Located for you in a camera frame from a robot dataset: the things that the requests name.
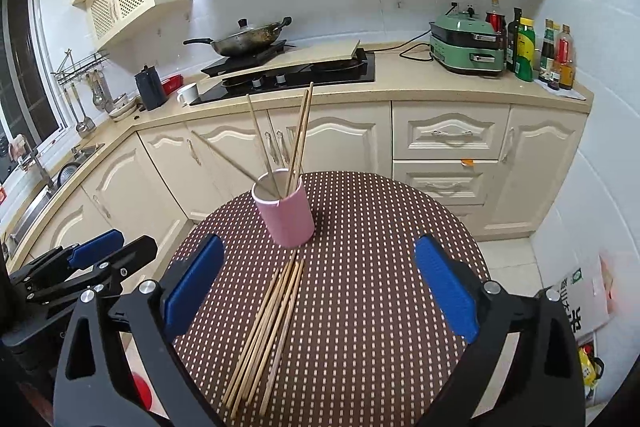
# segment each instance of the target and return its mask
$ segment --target cutting board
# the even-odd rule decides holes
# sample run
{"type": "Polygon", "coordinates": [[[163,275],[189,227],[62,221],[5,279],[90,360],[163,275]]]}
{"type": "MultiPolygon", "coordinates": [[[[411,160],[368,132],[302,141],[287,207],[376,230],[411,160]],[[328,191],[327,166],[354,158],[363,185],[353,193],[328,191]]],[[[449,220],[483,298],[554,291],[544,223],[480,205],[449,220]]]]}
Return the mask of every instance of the cutting board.
{"type": "Polygon", "coordinates": [[[235,71],[234,73],[219,74],[213,80],[224,80],[240,74],[258,73],[260,71],[289,68],[290,66],[302,66],[313,62],[327,62],[329,60],[349,60],[353,57],[356,48],[360,44],[358,39],[345,39],[340,41],[323,42],[305,48],[285,48],[280,55],[276,55],[269,62],[257,68],[235,71]]]}

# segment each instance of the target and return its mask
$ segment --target bundle of chopsticks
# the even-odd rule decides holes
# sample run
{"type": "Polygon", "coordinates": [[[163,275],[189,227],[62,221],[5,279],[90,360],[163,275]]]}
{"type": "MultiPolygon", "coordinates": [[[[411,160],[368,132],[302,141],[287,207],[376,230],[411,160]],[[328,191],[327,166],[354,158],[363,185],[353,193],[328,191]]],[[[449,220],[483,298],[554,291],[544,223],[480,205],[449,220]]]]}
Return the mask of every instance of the bundle of chopsticks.
{"type": "Polygon", "coordinates": [[[311,83],[308,89],[305,89],[304,95],[302,97],[302,104],[300,105],[300,113],[298,115],[298,126],[296,128],[296,140],[293,149],[293,158],[291,160],[291,164],[289,166],[289,174],[287,175],[287,184],[283,187],[278,187],[276,183],[275,176],[273,175],[273,169],[271,169],[271,164],[269,163],[269,157],[267,155],[267,149],[264,145],[264,142],[260,139],[262,134],[260,133],[260,127],[258,126],[258,120],[255,117],[254,106],[251,102],[251,97],[249,95],[246,96],[246,101],[249,105],[249,111],[251,112],[252,120],[254,120],[254,130],[256,132],[256,136],[258,137],[258,142],[260,142],[260,155],[262,156],[262,161],[264,163],[265,168],[267,169],[267,173],[269,174],[269,179],[271,184],[264,184],[258,181],[251,172],[242,167],[239,163],[237,163],[234,159],[227,156],[220,149],[214,146],[211,142],[209,142],[204,136],[199,135],[194,130],[191,131],[199,140],[204,142],[214,153],[220,156],[223,160],[225,160],[229,165],[236,168],[239,172],[244,174],[247,178],[249,178],[252,182],[254,182],[259,187],[263,188],[268,194],[272,197],[281,200],[290,196],[293,192],[298,188],[298,184],[300,183],[300,174],[302,172],[302,156],[305,152],[305,141],[306,141],[306,128],[309,124],[309,110],[311,108],[311,97],[314,92],[314,83],[311,83]]]}
{"type": "Polygon", "coordinates": [[[298,299],[298,287],[304,269],[304,261],[296,261],[295,257],[294,253],[284,268],[274,273],[262,299],[258,314],[255,316],[254,325],[244,341],[238,364],[222,399],[223,404],[231,409],[231,418],[236,417],[242,400],[249,404],[256,398],[260,379],[284,318],[282,334],[278,341],[273,365],[271,365],[267,379],[267,388],[260,405],[260,415],[266,414],[289,331],[291,315],[298,299]]]}

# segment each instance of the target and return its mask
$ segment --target white mug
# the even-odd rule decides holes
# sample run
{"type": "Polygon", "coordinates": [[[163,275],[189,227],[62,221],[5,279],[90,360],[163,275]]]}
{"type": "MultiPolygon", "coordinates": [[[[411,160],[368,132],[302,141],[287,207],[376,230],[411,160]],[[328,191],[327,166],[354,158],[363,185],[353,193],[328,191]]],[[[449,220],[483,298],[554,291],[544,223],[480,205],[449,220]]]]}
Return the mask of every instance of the white mug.
{"type": "Polygon", "coordinates": [[[182,86],[178,89],[178,103],[180,103],[182,107],[186,107],[199,96],[198,86],[196,84],[189,84],[188,86],[182,86]]]}

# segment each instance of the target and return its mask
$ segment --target dotted tablecloth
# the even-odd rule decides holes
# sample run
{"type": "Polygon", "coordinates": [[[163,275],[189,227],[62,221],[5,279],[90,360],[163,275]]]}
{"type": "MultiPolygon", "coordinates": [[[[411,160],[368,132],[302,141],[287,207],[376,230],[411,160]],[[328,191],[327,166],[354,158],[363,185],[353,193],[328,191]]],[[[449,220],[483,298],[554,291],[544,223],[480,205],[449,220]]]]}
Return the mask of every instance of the dotted tablecloth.
{"type": "Polygon", "coordinates": [[[465,349],[415,267],[414,241],[431,231],[485,280],[478,245],[441,204],[388,178],[313,172],[303,182],[316,233],[298,254],[305,272],[266,416],[258,410],[267,370],[235,419],[222,405],[263,293],[291,253],[271,241],[250,193],[207,217],[175,253],[190,255],[208,233],[225,245],[225,264],[175,349],[229,426],[413,425],[465,349]]]}

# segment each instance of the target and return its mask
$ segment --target black kettle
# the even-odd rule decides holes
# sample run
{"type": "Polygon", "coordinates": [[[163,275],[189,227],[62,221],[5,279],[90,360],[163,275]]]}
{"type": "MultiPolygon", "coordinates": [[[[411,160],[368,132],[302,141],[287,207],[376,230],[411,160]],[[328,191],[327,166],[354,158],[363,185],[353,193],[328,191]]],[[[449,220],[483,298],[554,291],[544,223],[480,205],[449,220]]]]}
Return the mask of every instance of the black kettle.
{"type": "Polygon", "coordinates": [[[146,110],[154,110],[167,101],[156,67],[147,68],[145,64],[145,68],[136,75],[136,85],[146,110]]]}

